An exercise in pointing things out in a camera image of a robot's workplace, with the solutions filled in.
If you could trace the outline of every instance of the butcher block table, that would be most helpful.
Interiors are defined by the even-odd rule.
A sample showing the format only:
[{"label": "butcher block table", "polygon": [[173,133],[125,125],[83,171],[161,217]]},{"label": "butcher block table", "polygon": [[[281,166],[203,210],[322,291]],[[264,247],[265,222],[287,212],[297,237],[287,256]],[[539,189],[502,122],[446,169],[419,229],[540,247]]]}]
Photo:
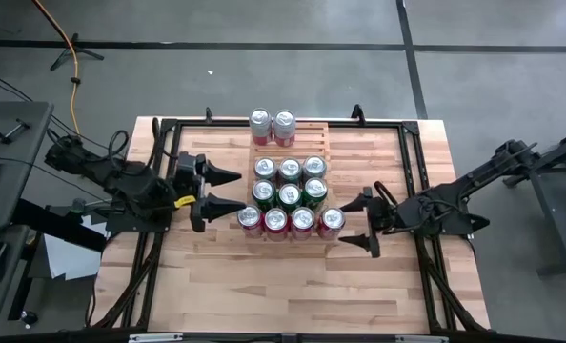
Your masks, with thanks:
[{"label": "butcher block table", "polygon": [[[418,121],[432,185],[455,180],[444,124]],[[137,118],[130,160],[146,161],[152,118]],[[181,151],[205,153],[216,167],[242,173],[240,180],[207,188],[218,197],[252,202],[253,162],[260,156],[302,162],[321,155],[328,163],[326,205],[353,200],[362,187],[382,181],[398,200],[407,197],[397,133],[391,129],[328,129],[298,122],[295,144],[256,147],[249,128],[184,128]],[[409,151],[416,185],[413,144]],[[163,174],[167,166],[163,161]],[[342,235],[367,232],[365,212],[347,213]],[[103,254],[96,281],[98,321],[129,282],[137,234],[118,235]],[[442,236],[449,283],[478,323],[488,327],[474,254],[459,237]],[[313,235],[308,241],[245,238],[230,214],[192,231],[189,208],[174,214],[166,234],[154,290],[150,331],[235,333],[428,333],[414,240],[401,233],[380,238],[382,256]],[[444,325],[441,296],[436,309]],[[135,302],[136,322],[143,289]]]}]

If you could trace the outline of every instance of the white paper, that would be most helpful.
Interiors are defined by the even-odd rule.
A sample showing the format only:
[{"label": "white paper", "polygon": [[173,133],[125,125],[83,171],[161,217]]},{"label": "white paper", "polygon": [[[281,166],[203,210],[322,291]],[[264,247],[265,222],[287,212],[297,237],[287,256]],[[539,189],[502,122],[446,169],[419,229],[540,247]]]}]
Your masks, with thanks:
[{"label": "white paper", "polygon": [[[104,236],[106,223],[92,224],[89,215],[82,217],[82,225]],[[46,251],[52,278],[65,275],[66,280],[95,275],[101,265],[101,253],[82,248],[62,239],[45,235]]]}]

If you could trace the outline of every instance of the soda can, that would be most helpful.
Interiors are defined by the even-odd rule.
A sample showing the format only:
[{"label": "soda can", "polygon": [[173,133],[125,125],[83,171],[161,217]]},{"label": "soda can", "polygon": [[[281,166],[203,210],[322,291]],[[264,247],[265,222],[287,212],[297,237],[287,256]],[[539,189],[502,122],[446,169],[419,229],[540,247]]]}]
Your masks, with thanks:
[{"label": "soda can", "polygon": [[314,213],[311,209],[299,208],[292,213],[292,236],[297,240],[307,240],[313,233]]},{"label": "soda can", "polygon": [[249,115],[252,139],[257,145],[266,145],[273,140],[273,118],[264,109],[255,109]]},{"label": "soda can", "polygon": [[274,242],[284,241],[287,238],[287,231],[290,229],[287,214],[281,209],[271,209],[264,218],[264,229],[270,240]]},{"label": "soda can", "polygon": [[274,142],[279,147],[289,147],[295,140],[295,116],[287,110],[274,117]]},{"label": "soda can", "polygon": [[247,237],[258,238],[264,232],[264,215],[256,206],[248,205],[236,214],[236,218]]},{"label": "soda can", "polygon": [[293,184],[283,185],[279,189],[279,207],[286,213],[292,213],[302,205],[302,191]]},{"label": "soda can", "polygon": [[304,181],[308,181],[311,178],[325,178],[325,171],[328,169],[328,165],[325,160],[319,156],[310,156],[304,160],[304,165],[302,166],[302,173],[304,174]]},{"label": "soda can", "polygon": [[252,197],[257,207],[263,212],[276,206],[276,188],[271,181],[259,180],[254,183]]},{"label": "soda can", "polygon": [[304,184],[302,191],[302,204],[309,209],[318,212],[328,196],[328,186],[320,178],[312,178]]},{"label": "soda can", "polygon": [[276,163],[271,158],[260,158],[253,167],[255,176],[260,180],[276,182]]},{"label": "soda can", "polygon": [[344,213],[340,209],[327,209],[317,221],[317,234],[321,239],[334,240],[344,228]]},{"label": "soda can", "polygon": [[295,158],[286,158],[279,165],[279,186],[294,184],[300,186],[302,181],[302,167]]}]

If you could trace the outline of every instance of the gray concrete floor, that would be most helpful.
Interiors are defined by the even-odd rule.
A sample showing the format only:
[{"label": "gray concrete floor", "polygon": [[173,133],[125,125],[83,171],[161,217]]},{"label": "gray concrete floor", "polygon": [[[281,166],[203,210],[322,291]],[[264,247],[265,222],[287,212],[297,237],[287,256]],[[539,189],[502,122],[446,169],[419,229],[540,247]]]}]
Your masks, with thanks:
[{"label": "gray concrete floor", "polygon": [[[85,39],[401,43],[394,0],[71,0],[45,1],[68,33]],[[566,0],[407,0],[416,44],[566,45]],[[57,39],[30,2],[0,1],[0,25],[23,39]],[[0,37],[14,37],[0,32]],[[48,67],[60,50],[0,48],[0,77],[35,100],[54,103],[68,124],[72,65]],[[98,50],[81,59],[77,98],[82,132],[107,142],[131,131],[138,115],[245,115],[261,106],[300,116],[348,116],[355,103],[378,118],[416,118],[403,52]],[[419,53],[427,112],[443,119],[457,174],[483,163],[514,138],[548,147],[566,135],[566,54]],[[0,91],[0,100],[13,100]],[[97,187],[61,174],[82,187]],[[34,171],[24,196],[66,204],[81,192]],[[494,183],[471,210],[492,220],[476,235],[488,313],[502,333],[566,339],[566,275],[540,279],[557,262],[556,237],[528,185]],[[35,287],[42,313],[34,332],[76,329],[90,282]],[[74,294],[68,298],[60,294]],[[16,323],[0,333],[21,333]]]}]

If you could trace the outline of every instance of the silver can lid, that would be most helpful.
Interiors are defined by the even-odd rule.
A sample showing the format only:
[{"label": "silver can lid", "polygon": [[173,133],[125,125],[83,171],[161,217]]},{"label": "silver can lid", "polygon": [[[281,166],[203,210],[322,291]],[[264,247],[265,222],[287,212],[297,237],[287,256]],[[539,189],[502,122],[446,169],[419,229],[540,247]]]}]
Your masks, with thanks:
[{"label": "silver can lid", "polygon": [[321,214],[323,222],[330,229],[342,229],[344,225],[344,213],[340,209],[327,209]]},{"label": "silver can lid", "polygon": [[319,156],[311,156],[304,161],[304,168],[310,173],[322,173],[326,169],[325,160]]},{"label": "silver can lid", "polygon": [[266,213],[266,226],[271,230],[283,230],[287,224],[287,214],[281,209],[271,209]]},{"label": "silver can lid", "polygon": [[316,177],[309,179],[306,185],[304,185],[304,189],[306,193],[314,197],[323,196],[328,192],[328,186],[326,186],[325,181]]},{"label": "silver can lid", "polygon": [[260,220],[260,210],[254,205],[248,205],[236,215],[238,222],[244,226],[253,226]]},{"label": "silver can lid", "polygon": [[298,229],[308,229],[314,224],[314,213],[307,208],[296,209],[292,213],[292,222]]},{"label": "silver can lid", "polygon": [[274,185],[271,181],[268,180],[261,180],[257,181],[253,185],[253,196],[259,200],[266,200],[273,196],[274,194]]},{"label": "silver can lid", "polygon": [[264,109],[255,109],[250,115],[250,120],[255,124],[266,124],[271,120],[271,116]]},{"label": "silver can lid", "polygon": [[279,190],[279,197],[286,204],[295,204],[300,199],[300,189],[293,184],[283,185]]},{"label": "silver can lid", "polygon": [[290,126],[293,122],[293,114],[290,111],[280,111],[274,121],[280,126]]},{"label": "silver can lid", "polygon": [[255,172],[262,176],[270,176],[274,174],[274,161],[270,158],[258,159],[255,161]]},{"label": "silver can lid", "polygon": [[300,173],[300,162],[295,158],[287,158],[281,162],[279,169],[285,176],[296,176]]}]

